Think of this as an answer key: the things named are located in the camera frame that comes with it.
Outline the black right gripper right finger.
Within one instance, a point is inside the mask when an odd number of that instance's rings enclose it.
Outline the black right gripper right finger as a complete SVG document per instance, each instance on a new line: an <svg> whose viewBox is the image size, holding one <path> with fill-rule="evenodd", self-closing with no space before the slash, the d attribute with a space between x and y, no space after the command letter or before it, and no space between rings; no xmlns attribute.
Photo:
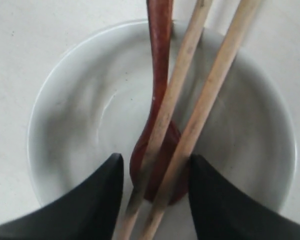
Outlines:
<svg viewBox="0 0 300 240"><path fill-rule="evenodd" d="M261 205L191 155L188 198L199 240L300 240L300 224Z"/></svg>

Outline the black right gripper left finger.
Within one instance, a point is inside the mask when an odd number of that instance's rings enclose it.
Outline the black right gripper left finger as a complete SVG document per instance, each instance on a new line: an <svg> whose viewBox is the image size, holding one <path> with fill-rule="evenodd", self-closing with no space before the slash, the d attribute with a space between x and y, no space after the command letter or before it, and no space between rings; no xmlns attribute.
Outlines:
<svg viewBox="0 0 300 240"><path fill-rule="evenodd" d="M113 153L50 204L0 225L0 240L110 240L121 207L124 160Z"/></svg>

